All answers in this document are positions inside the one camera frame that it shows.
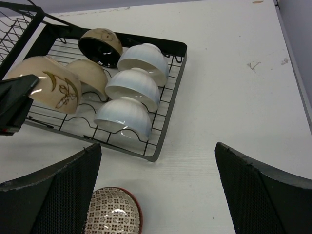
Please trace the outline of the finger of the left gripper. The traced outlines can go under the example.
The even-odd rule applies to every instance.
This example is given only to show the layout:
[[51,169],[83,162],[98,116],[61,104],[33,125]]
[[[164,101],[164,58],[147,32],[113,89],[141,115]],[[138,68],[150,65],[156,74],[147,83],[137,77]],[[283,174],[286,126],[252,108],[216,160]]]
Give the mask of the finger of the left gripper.
[[35,75],[26,75],[0,82],[0,134],[12,136],[26,120],[32,105],[29,95],[38,84]]

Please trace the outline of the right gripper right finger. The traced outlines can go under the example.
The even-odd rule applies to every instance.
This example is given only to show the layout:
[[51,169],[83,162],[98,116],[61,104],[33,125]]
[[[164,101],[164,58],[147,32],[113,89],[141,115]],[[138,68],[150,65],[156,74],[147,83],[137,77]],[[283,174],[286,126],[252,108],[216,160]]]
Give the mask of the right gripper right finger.
[[215,159],[237,234],[310,234],[312,181],[218,142]]

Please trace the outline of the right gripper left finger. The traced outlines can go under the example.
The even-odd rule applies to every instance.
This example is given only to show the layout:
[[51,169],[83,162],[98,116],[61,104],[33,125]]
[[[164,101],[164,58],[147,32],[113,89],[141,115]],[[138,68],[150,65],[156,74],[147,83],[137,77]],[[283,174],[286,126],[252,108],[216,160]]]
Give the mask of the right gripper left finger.
[[101,162],[95,143],[0,185],[2,234],[81,234]]

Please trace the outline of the tan bowl with leaf motif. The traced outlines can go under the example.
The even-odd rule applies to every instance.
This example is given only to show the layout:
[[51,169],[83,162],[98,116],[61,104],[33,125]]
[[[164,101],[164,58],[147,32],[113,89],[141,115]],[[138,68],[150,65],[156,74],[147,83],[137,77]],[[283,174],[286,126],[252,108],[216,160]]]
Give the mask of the tan bowl with leaf motif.
[[25,59],[13,67],[7,79],[35,75],[39,78],[29,97],[48,108],[65,114],[74,114],[81,98],[78,76],[49,56]]

